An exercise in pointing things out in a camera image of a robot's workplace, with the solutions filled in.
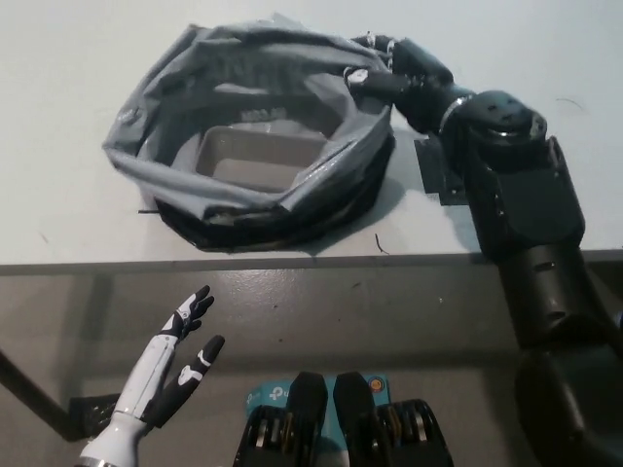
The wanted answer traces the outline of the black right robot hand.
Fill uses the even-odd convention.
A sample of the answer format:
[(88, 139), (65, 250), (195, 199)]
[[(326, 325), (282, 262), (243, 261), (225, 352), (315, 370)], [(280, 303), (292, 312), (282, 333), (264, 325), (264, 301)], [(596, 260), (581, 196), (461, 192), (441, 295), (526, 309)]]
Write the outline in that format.
[(474, 95), (455, 83), (453, 73), (436, 56), (410, 39), (369, 32), (353, 42), (373, 52), (386, 70), (346, 69), (350, 93), (393, 105), (419, 133), (440, 133), (452, 113)]

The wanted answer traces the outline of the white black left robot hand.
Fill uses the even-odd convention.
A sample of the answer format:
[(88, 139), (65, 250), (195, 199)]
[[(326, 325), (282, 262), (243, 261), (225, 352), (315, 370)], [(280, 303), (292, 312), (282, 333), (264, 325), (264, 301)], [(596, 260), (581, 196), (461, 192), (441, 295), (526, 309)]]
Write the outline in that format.
[(130, 372), (111, 418), (143, 428), (163, 427), (188, 401), (215, 362), (225, 338), (212, 337), (176, 377), (167, 380), (176, 348), (202, 324), (214, 303), (205, 285), (187, 298), (151, 338)]

